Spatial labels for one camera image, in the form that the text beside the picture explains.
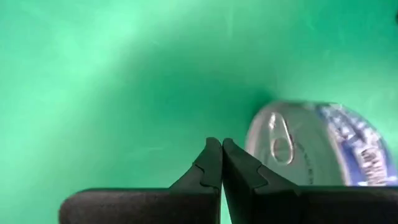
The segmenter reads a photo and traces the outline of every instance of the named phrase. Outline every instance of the green surface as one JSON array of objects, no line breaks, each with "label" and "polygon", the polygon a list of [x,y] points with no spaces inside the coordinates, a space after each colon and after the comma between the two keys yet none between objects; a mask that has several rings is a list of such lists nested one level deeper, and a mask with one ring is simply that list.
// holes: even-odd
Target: green surface
[{"label": "green surface", "polygon": [[0,0],[0,223],[57,223],[62,200],[85,188],[169,186],[205,137],[243,146],[275,99],[343,103],[397,158],[397,9]]}]

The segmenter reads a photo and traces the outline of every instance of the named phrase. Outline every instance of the can lid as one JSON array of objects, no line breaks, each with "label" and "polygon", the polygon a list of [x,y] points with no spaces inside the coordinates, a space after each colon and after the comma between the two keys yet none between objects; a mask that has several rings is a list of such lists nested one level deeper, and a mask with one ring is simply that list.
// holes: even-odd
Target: can lid
[{"label": "can lid", "polygon": [[303,104],[274,103],[260,110],[246,151],[295,184],[344,184],[324,122]]}]

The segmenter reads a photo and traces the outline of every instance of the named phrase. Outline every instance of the can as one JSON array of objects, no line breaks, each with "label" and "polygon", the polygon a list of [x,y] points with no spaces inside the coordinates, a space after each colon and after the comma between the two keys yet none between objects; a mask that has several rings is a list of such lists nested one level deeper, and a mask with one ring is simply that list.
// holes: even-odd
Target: can
[{"label": "can", "polygon": [[382,136],[339,104],[271,103],[254,117],[245,150],[298,185],[398,185]]}]

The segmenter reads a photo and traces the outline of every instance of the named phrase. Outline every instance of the blue label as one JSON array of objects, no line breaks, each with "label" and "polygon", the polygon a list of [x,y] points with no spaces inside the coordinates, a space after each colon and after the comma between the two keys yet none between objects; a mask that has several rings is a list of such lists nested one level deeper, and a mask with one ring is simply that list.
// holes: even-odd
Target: blue label
[{"label": "blue label", "polygon": [[376,128],[341,105],[317,105],[316,111],[332,132],[351,185],[398,185],[397,170]]}]

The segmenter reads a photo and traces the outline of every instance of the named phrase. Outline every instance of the black plastic part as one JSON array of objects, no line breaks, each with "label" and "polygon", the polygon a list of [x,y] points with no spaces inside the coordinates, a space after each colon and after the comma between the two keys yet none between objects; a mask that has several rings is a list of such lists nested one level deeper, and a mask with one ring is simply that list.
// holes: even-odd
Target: black plastic part
[{"label": "black plastic part", "polygon": [[298,187],[231,139],[223,143],[223,181],[233,224],[398,223],[398,190]]},{"label": "black plastic part", "polygon": [[220,223],[222,150],[217,139],[169,189],[92,189],[66,199],[61,224]]},{"label": "black plastic part", "polygon": [[296,185],[264,167],[232,139],[223,143],[223,181],[233,224],[298,223]]}]

